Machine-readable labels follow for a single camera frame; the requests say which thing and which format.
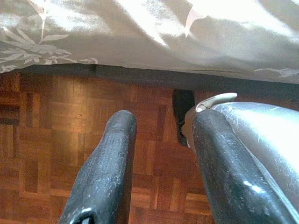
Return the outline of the beige floral bedspread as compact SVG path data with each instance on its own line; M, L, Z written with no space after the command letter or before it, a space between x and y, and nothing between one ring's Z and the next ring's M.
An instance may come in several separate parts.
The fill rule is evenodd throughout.
M299 0L0 0L0 73L66 63L299 84Z

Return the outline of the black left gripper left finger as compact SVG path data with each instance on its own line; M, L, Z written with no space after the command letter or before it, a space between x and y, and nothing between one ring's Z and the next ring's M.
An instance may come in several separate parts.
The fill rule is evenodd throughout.
M121 110L79 170L59 224L128 224L137 121Z

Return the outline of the dark bed frame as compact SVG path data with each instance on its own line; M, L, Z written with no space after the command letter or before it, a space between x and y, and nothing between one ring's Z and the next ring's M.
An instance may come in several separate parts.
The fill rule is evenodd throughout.
M247 80L203 73L192 74L79 63L31 65L14 71L33 75L97 77L132 84L160 85L216 93L236 92L244 98L265 99L268 102L271 100L293 102L299 105L299 84Z

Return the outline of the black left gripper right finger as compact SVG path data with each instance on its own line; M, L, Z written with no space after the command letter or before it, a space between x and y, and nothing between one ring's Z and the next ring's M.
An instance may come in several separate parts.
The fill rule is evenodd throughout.
M196 114L192 132L216 224L299 224L299 213L223 114Z

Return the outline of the black robot left foot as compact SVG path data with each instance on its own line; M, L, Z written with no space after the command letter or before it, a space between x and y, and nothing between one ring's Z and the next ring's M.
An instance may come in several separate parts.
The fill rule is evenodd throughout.
M191 90L175 89L172 93L172 109L177 127L177 139L182 146L187 146L187 139L183 135L185 115L195 105L194 94Z

